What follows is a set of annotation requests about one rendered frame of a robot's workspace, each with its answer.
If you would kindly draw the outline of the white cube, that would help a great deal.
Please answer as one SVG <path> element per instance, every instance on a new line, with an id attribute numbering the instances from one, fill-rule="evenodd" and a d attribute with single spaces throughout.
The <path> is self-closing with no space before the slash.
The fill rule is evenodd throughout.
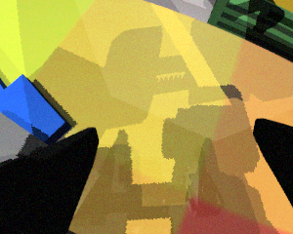
<path id="1" fill-rule="evenodd" d="M 46 147 L 48 144 L 40 137 L 22 129 L 0 112 L 0 168 Z"/>

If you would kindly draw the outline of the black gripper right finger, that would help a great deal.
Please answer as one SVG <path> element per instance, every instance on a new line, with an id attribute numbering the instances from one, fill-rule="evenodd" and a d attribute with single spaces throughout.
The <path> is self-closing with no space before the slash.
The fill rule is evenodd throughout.
<path id="1" fill-rule="evenodd" d="M 293 126 L 257 118 L 253 137 L 293 210 Z"/>

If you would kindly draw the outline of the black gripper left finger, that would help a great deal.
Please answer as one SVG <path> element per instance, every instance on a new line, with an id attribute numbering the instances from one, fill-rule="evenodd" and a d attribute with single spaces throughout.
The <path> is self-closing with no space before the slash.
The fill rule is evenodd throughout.
<path id="1" fill-rule="evenodd" d="M 0 168 L 0 234 L 67 234 L 99 133 L 87 128 Z"/>

